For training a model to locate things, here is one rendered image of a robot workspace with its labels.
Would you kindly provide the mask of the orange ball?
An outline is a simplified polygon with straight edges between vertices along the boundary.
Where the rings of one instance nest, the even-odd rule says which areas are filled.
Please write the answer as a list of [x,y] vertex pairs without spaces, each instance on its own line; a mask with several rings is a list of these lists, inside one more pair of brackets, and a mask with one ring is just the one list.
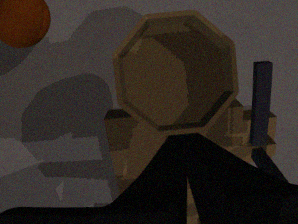
[[0,0],[0,40],[15,48],[40,43],[51,14],[45,0]]

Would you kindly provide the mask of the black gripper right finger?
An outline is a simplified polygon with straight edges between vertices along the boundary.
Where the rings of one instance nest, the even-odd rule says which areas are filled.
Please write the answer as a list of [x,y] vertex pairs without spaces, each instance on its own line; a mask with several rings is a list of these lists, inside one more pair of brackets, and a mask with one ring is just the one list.
[[298,224],[298,185],[238,159],[200,133],[182,133],[201,224]]

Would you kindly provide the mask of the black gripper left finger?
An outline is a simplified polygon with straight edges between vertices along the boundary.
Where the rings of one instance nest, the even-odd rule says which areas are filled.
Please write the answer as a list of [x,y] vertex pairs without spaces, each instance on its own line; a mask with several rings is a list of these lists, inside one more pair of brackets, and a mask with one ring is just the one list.
[[156,156],[104,208],[31,208],[0,213],[0,224],[186,224],[188,173],[184,135],[169,135]]

